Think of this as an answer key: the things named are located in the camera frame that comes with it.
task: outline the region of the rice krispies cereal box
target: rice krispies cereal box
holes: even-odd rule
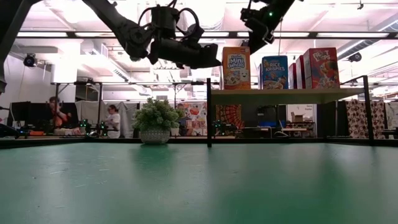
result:
[[[306,88],[340,88],[336,48],[308,49],[303,57]]]
[[[289,72],[287,56],[266,56],[262,58],[263,89],[288,89]]]
[[[296,61],[296,72],[297,72],[297,88],[305,88],[305,72],[304,72],[304,57],[300,55]]]
[[[297,89],[296,63],[293,63],[289,66],[289,88]]]
[[[250,48],[223,48],[223,86],[225,90],[250,90]]]

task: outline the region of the green table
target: green table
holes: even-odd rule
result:
[[[0,151],[1,223],[397,223],[398,150],[66,144]]]

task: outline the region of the white shelf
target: white shelf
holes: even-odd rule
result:
[[[323,104],[364,93],[363,88],[304,90],[212,90],[212,105]]]

